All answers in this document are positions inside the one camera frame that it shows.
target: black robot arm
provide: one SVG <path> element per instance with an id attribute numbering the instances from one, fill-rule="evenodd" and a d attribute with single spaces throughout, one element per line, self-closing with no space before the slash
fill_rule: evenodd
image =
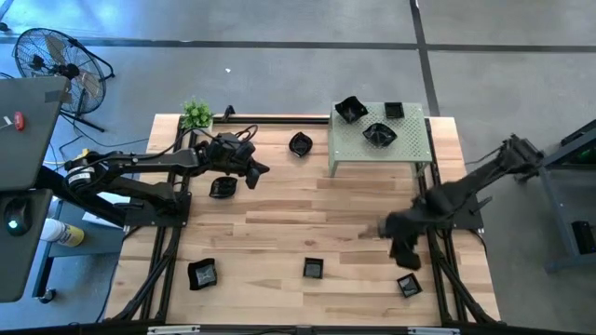
<path id="1" fill-rule="evenodd" d="M 269 167 L 252 158 L 255 147 L 250 139 L 256 133 L 256 129 L 256 126 L 251 126 L 237 134 L 218 134 L 211 137 L 209 142 L 202 141 L 193 148 L 172 154 L 166 154 L 167 150 L 158 154 L 91 152 L 66 163 L 68 174 L 64 178 L 63 188 L 84 208 L 92 207 L 93 205 L 86 200 L 90 195 L 100 192 L 130 196 L 135 202 L 118 204 L 114 208 L 114 211 L 124 211 L 125 221 L 114 223 L 144 225 L 139 220 L 147 221 L 146 218 L 180 213 L 181 207 L 187 205 L 181 202 L 183 194 L 175 192 L 168 182 L 148 184 L 123 178 L 123 174 L 172 172 L 183 177 L 196 177 L 207 171 L 217 171 L 245 177 L 248 187 L 254 189 L 259 177 L 269 171 Z M 247 132 L 250 135 L 241 139 L 242 134 Z M 128 215 L 133 211 L 137 215 Z M 147 212 L 147 215 L 138 215 L 142 211 Z M 149 221 L 155 222 L 156 225 L 160 225 L 161 222 L 159 218 Z"/>
<path id="2" fill-rule="evenodd" d="M 536 168 L 543 157 L 532 143 L 516 135 L 503 141 L 497 151 L 495 159 L 466 177 L 436 185 L 416 197 L 411 208 L 392 212 L 379 223 L 379 236 L 393 240 L 390 256 L 398 266 L 419 269 L 420 258 L 413 251 L 419 235 L 428 227 L 451 228 L 455 213 L 462 209 L 471 196 L 507 174 Z"/>

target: wooden tabletop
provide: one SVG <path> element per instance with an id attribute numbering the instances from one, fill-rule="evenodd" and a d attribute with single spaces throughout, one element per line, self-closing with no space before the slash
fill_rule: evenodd
<path id="1" fill-rule="evenodd" d="M 157 114 L 147 152 L 167 148 L 175 138 L 177 114 Z M 430 118 L 443 181 L 466 174 L 455 121 Z M 215 125 L 214 132 L 246 125 Z M 315 143 L 305 158 L 288 150 L 303 131 Z M 253 155 L 271 167 L 256 189 L 238 181 L 231 199 L 209 198 L 221 174 L 193 178 L 193 205 L 183 229 L 169 300 L 170 324 L 262 324 L 432 326 L 439 313 L 425 238 L 416 250 L 423 292 L 404 299 L 396 279 L 410 271 L 387 256 L 389 241 L 359 238 L 389 211 L 408 208 L 416 194 L 404 164 L 342 164 L 328 178 L 327 126 L 260 125 Z M 143 174 L 164 181 L 166 174 Z M 122 247 L 106 316 L 120 312 L 147 276 L 156 229 L 144 227 Z M 489 315 L 498 318 L 493 285 L 481 243 L 469 232 L 454 232 L 462 280 Z M 324 278 L 303 278 L 305 257 L 324 259 Z M 216 287 L 189 290 L 189 262 L 216 260 Z M 161 280 L 154 296 L 155 313 Z M 446 285 L 452 315 L 453 293 Z"/>

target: green perforated platform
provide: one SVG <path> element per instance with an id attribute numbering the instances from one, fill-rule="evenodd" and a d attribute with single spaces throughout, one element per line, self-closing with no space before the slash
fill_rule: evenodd
<path id="1" fill-rule="evenodd" d="M 368 115 L 362 116 L 351 125 L 332 107 L 329 122 L 331 176 L 334 175 L 339 162 L 432 162 L 421 104 L 404 103 L 404 117 L 401 119 L 387 119 L 385 105 L 382 102 L 363 104 L 369 111 Z M 373 146 L 364 138 L 362 131 L 374 123 L 382 123 L 390 127 L 398 134 L 398 138 L 386 148 Z"/>

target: concrete floor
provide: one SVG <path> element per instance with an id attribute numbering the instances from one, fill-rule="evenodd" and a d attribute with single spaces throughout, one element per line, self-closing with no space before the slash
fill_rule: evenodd
<path id="1" fill-rule="evenodd" d="M 418 0 L 428 43 L 596 45 L 590 0 Z M 42 26 L 74 36 L 273 42 L 415 42 L 406 0 L 15 0 L 3 18 L 15 34 Z M 11 45 L 0 45 L 0 71 L 18 74 Z M 418 101 L 427 96 L 416 51 L 271 48 L 93 47 L 117 77 L 88 119 L 106 144 L 144 138 L 153 114 L 178 113 L 191 96 L 215 112 L 327 114 L 349 95 L 365 101 Z M 509 133 L 547 147 L 593 119 L 596 55 L 574 53 L 430 52 L 440 114 L 454 116 L 466 160 L 494 149 Z M 73 137 L 60 122 L 52 142 Z M 64 151 L 105 151 L 87 140 Z M 140 152 L 144 144 L 120 150 Z M 596 267 L 546 275 L 563 253 L 542 187 L 503 179 L 484 192 L 482 211 L 494 289 L 502 318 L 516 326 L 596 333 Z M 0 328 L 95 321 L 115 257 L 63 261 L 52 273 L 62 293 L 48 305 L 0 305 Z M 82 301 L 80 296 L 89 294 Z M 20 316 L 34 311 L 35 319 Z"/>

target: fan stand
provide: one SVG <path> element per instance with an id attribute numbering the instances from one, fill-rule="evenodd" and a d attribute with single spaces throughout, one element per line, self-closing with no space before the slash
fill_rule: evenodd
<path id="1" fill-rule="evenodd" d="M 85 94 L 86 94 L 86 91 L 83 88 L 83 91 L 81 93 L 81 99 L 79 100 L 78 107 L 77 107 L 77 112 L 75 114 L 68 114 L 66 112 L 60 112 L 60 115 L 62 115 L 63 117 L 70 118 L 73 121 L 79 122 L 79 123 L 81 123 L 81 124 L 83 124 L 83 125 L 85 125 L 87 127 L 92 127 L 92 128 L 94 128 L 94 129 L 96 129 L 96 130 L 98 130 L 100 132 L 105 132 L 105 129 L 104 128 L 99 127 L 99 126 L 96 126 L 95 124 L 92 124 L 89 121 L 84 120 L 83 118 L 81 118 L 81 115 L 82 114 L 81 114 L 80 111 L 81 111 L 81 106 L 83 105 L 83 96 L 85 96 Z"/>
<path id="2" fill-rule="evenodd" d="M 93 52 L 89 51 L 86 47 L 84 47 L 76 39 L 74 39 L 74 38 L 71 37 L 69 39 L 69 42 L 72 45 L 77 46 L 77 47 L 83 49 L 85 52 L 87 52 L 90 55 L 90 57 L 93 57 L 96 60 L 99 60 L 100 62 L 104 63 L 108 68 L 110 68 L 110 74 L 108 74 L 107 76 L 105 76 L 103 79 L 100 79 L 100 81 L 104 81 L 106 79 L 114 78 L 115 77 L 114 68 L 112 67 L 112 64 L 110 64 L 109 62 L 103 60 L 101 57 L 99 57 L 98 55 L 94 54 Z M 85 94 L 87 94 L 87 92 L 83 88 L 83 91 L 81 92 L 81 99 L 79 99 L 78 107 L 76 108 L 76 113 L 75 114 L 68 114 L 66 112 L 60 112 L 60 115 L 62 115 L 64 117 L 67 117 L 67 118 L 70 118 L 73 121 L 79 122 L 79 123 L 81 123 L 81 124 L 83 124 L 83 125 L 85 125 L 87 127 L 92 127 L 92 128 L 94 128 L 94 129 L 96 129 L 96 130 L 98 130 L 100 132 L 105 132 L 105 129 L 104 128 L 99 127 L 99 126 L 96 126 L 95 124 L 93 124 L 93 123 L 91 123 L 91 122 L 89 122 L 89 121 L 84 120 L 83 118 L 81 118 L 81 115 L 82 115 L 82 113 L 81 113 L 81 107 L 83 106 L 83 97 L 85 96 Z"/>

